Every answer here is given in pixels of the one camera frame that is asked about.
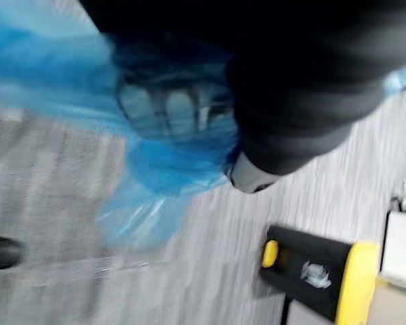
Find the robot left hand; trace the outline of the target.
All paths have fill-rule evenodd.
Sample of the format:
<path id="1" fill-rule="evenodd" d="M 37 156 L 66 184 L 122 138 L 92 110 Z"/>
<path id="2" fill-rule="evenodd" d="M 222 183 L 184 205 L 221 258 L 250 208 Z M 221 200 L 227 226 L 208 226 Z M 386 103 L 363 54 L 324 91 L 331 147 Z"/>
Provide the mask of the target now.
<path id="1" fill-rule="evenodd" d="M 179 37 L 230 55 L 240 148 L 229 179 L 259 192 L 337 148 L 406 65 L 406 1 L 83 1 L 119 47 Z"/>

